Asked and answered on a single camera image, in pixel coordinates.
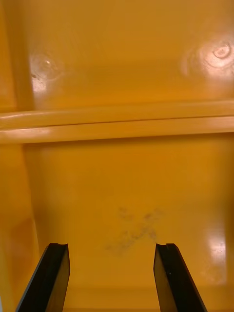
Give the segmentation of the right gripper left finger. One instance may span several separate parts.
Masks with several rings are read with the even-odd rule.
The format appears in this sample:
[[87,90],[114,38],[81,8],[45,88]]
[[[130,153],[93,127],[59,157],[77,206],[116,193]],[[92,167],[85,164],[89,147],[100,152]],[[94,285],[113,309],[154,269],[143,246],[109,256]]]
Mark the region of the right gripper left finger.
[[63,311],[69,276],[68,244],[50,243],[45,248],[16,311]]

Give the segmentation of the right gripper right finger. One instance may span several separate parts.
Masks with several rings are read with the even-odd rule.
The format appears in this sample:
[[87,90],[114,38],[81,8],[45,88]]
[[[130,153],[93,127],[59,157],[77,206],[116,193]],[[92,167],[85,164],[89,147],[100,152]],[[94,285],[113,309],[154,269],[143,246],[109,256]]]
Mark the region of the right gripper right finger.
[[176,244],[156,244],[154,279],[161,312],[207,311]]

